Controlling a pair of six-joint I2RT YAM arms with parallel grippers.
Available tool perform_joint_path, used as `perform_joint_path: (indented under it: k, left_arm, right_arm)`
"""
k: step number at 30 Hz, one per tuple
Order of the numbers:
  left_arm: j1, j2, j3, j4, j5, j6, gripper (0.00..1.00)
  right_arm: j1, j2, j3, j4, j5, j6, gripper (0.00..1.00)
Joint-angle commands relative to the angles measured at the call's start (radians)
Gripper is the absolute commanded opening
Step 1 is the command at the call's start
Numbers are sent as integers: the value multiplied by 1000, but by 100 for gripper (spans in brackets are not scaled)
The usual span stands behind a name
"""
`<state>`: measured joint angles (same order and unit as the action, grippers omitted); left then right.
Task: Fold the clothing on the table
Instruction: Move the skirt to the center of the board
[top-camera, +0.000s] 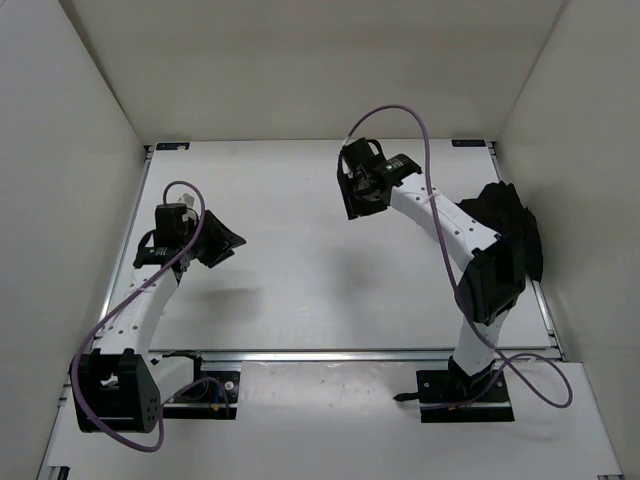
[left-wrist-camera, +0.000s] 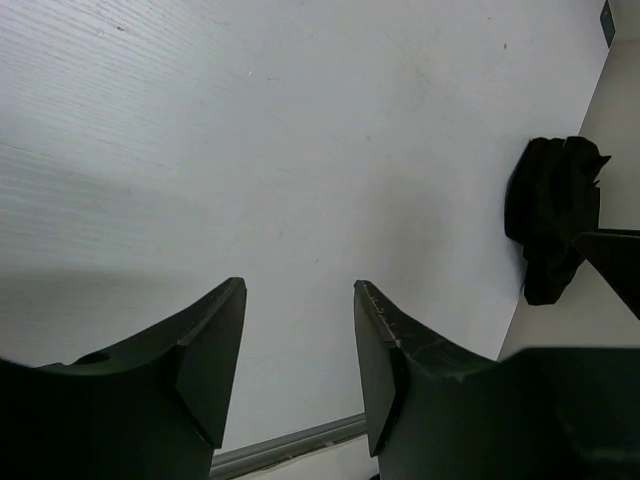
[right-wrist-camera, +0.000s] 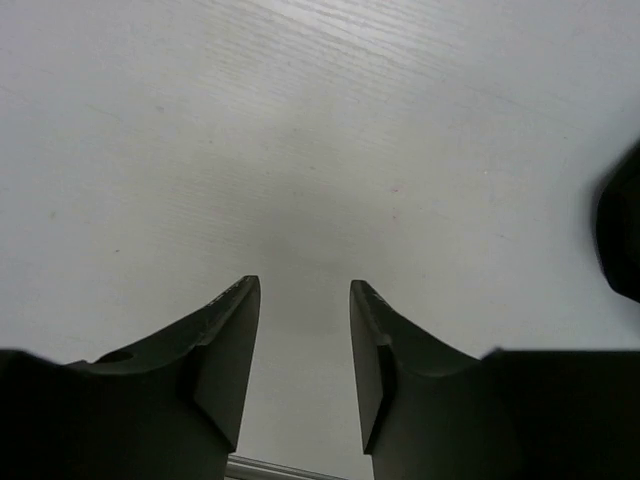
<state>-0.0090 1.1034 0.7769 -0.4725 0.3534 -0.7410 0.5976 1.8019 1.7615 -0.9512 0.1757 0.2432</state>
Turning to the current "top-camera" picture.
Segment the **black skirt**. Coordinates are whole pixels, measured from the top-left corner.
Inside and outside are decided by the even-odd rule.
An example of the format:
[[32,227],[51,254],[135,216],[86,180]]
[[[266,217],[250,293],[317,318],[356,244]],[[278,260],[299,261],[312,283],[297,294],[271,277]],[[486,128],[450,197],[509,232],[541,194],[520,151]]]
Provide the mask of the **black skirt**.
[[463,199],[458,206],[474,220],[502,236],[514,235],[524,242],[526,274],[540,282],[544,260],[541,237],[534,214],[525,208],[515,186],[499,181],[487,184],[478,197]]

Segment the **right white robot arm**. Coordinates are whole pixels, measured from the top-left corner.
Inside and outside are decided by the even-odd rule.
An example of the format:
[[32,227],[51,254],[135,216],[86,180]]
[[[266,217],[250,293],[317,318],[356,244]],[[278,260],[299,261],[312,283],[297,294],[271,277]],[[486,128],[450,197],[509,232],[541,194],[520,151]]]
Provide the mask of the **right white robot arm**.
[[392,208],[437,241],[446,265],[460,271],[454,300],[464,320],[447,387],[460,400],[473,399],[489,385],[502,325],[525,289],[523,242],[467,214],[429,185],[405,154],[341,152],[338,180],[349,218]]

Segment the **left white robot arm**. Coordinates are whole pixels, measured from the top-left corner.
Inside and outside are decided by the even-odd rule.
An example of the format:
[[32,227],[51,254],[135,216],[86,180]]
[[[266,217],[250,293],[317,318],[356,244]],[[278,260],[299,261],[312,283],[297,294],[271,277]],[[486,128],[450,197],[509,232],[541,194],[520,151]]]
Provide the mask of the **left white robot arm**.
[[149,433],[174,392],[188,398],[206,392],[209,373],[194,356],[159,360],[149,350],[190,263],[212,268],[245,243],[210,211],[198,216],[184,203],[156,207],[155,227],[138,244],[124,307],[78,362],[74,401],[81,431],[98,431],[100,419],[116,432]]

